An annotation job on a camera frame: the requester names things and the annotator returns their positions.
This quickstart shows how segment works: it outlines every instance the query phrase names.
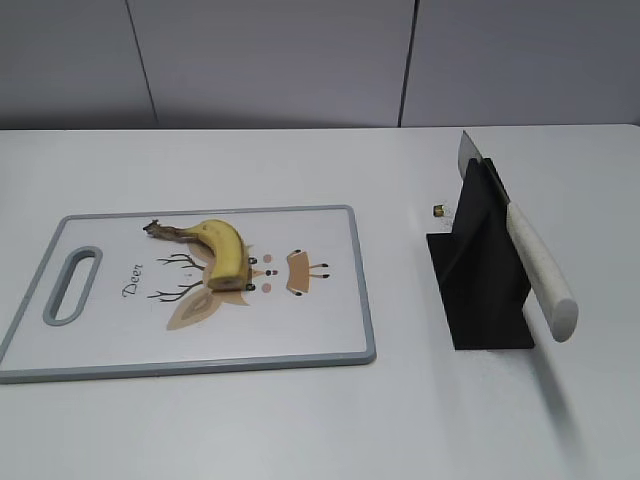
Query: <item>deer text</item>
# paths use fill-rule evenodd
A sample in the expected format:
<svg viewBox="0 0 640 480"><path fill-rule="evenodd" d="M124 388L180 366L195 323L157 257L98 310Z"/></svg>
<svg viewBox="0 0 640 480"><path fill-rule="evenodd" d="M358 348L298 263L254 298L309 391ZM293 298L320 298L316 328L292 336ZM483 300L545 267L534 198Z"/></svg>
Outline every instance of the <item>deer text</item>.
<svg viewBox="0 0 640 480"><path fill-rule="evenodd" d="M136 290L138 289L138 283L140 283L140 278L142 277L142 265L134 265L133 271L131 272L131 277L129 278L129 284L122 289L122 296L127 298L131 295L136 294Z"/></svg>

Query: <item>gray wall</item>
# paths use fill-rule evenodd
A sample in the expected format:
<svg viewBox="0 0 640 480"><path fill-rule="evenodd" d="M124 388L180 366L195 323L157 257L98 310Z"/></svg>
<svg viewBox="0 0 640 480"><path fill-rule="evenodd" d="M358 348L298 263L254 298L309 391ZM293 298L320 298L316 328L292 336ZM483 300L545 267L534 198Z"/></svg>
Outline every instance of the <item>gray wall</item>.
<svg viewBox="0 0 640 480"><path fill-rule="evenodd" d="M421 2L403 126L640 121L640 1Z"/></svg>
<svg viewBox="0 0 640 480"><path fill-rule="evenodd" d="M395 126L413 0L130 0L161 127Z"/></svg>
<svg viewBox="0 0 640 480"><path fill-rule="evenodd" d="M0 0L0 129L155 125L121 0Z"/></svg>
<svg viewBox="0 0 640 480"><path fill-rule="evenodd" d="M0 0L0 128L395 126L413 7ZM640 0L423 0L416 20L403 126L640 121Z"/></svg>

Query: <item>deer illustration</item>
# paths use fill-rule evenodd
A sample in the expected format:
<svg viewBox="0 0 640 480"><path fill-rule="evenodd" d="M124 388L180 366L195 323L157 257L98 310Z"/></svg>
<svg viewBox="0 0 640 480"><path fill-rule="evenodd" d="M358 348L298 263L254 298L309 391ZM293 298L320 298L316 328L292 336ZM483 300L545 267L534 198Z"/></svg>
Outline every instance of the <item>deer illustration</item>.
<svg viewBox="0 0 640 480"><path fill-rule="evenodd" d="M158 261L163 262L163 265L183 262L184 265L182 265L181 268L200 270L202 272L202 279L190 285L178 285L179 288L182 288L180 292L170 293L156 291L154 295L148 295L147 297L157 298L163 303L177 302L180 300L178 308L173 312L167 324L167 330L177 330L201 322L213 315L223 303L239 306L249 305L242 296L244 293L242 291L213 293L205 287L206 279L209 278L211 270L215 265L215 256L213 252L204 245L198 243L189 243L187 245L191 255L205 262L205 266L198 265L192 256L186 253L176 253L170 255L169 258L159 258ZM254 270L253 276L255 277L262 273L263 272ZM198 286L202 286L202 288L198 288L195 292L187 295Z"/></svg>
<svg viewBox="0 0 640 480"><path fill-rule="evenodd" d="M287 281L287 290L295 296L300 297L302 293L309 293L311 277L329 278L329 274L316 275L311 273L314 268L326 268L326 263L318 263L317 265L309 265L309 254L302 250L294 250L287 255L287 264L289 265L289 280Z"/></svg>
<svg viewBox="0 0 640 480"><path fill-rule="evenodd" d="M206 320L212 316L220 305L228 303L237 306L249 306L249 303L245 300L243 294L245 291L236 292L212 292L206 285L206 279L211 275L211 270L216 262L216 257L213 252L199 243L188 243L189 254L186 253L174 253L167 258L159 258L158 261L163 265L169 264L182 264L181 268L196 269L202 272L202 278L194 283L185 285L178 285L179 292L163 292L156 290L153 295L148 295L147 298L157 298L162 303L180 302L178 307L173 312L169 323L167 324L167 330L178 330L185 328L196 323ZM196 263L193 257L203 261L204 266ZM266 254L263 257L265 264L271 263L273 257L270 254ZM255 268L257 260L251 258L251 275L252 278L256 278L260 275L266 277L273 277L278 275L278 270L269 269L261 271ZM329 278L329 274L325 273L317 275L311 273L314 268L326 268L329 265L326 263L319 263L317 265L309 265L309 254L306 251L294 250L287 255L287 264L289 265L289 277L287 280L286 289L296 296L301 296L302 293L309 293L311 277L315 278ZM271 292L271 284L264 283L261 288L262 292Z"/></svg>

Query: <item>table surface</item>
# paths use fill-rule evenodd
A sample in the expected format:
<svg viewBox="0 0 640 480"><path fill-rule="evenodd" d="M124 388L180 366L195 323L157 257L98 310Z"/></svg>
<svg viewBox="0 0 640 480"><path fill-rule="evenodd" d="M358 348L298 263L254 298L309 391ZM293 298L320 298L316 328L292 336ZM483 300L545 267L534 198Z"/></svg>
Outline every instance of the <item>table surface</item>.
<svg viewBox="0 0 640 480"><path fill-rule="evenodd" d="M0 132L0 329L69 214L345 203L367 366L0 386L3 478L637 478L640 130L468 132L580 305L574 336L453 350L424 234L449 228L460 128Z"/></svg>

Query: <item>black knife holder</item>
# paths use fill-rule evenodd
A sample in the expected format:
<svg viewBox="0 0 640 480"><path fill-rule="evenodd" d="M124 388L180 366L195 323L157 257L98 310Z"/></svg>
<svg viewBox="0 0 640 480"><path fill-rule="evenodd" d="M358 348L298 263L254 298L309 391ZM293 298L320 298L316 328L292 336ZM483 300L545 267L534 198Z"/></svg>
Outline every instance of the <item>black knife holder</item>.
<svg viewBox="0 0 640 480"><path fill-rule="evenodd" d="M456 350L533 348L531 284L506 228L508 196L490 159L470 160L451 233L427 234Z"/></svg>

